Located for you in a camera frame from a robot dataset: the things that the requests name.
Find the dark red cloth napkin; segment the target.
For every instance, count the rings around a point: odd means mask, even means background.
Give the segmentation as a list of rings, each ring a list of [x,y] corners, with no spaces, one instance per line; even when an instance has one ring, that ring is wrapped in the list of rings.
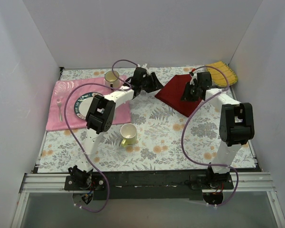
[[[191,80],[189,74],[175,75],[156,95],[155,97],[164,102],[180,114],[189,117],[198,107],[201,99],[198,101],[182,101],[181,97],[185,90],[185,85]]]

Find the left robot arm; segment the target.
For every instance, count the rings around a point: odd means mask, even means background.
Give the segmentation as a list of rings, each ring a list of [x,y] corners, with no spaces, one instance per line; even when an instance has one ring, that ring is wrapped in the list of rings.
[[[132,77],[127,80],[118,78],[123,83],[119,88],[111,88],[112,93],[102,96],[95,95],[86,114],[86,139],[79,144],[83,155],[73,168],[69,168],[72,182],[81,190],[93,186],[90,171],[96,169],[102,175],[102,181],[107,178],[91,162],[90,154],[95,152],[104,135],[113,124],[114,113],[120,105],[137,97],[141,91],[151,93],[163,88],[154,72],[146,67],[137,67]]]

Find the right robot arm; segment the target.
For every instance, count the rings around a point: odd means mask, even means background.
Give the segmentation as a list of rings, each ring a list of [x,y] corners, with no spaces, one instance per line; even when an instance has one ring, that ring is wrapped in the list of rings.
[[[205,172],[191,175],[186,183],[193,190],[232,189],[231,164],[240,148],[255,135],[252,105],[241,103],[225,94],[224,89],[214,86],[210,72],[191,72],[190,76],[181,100],[203,100],[220,111],[221,143]]]

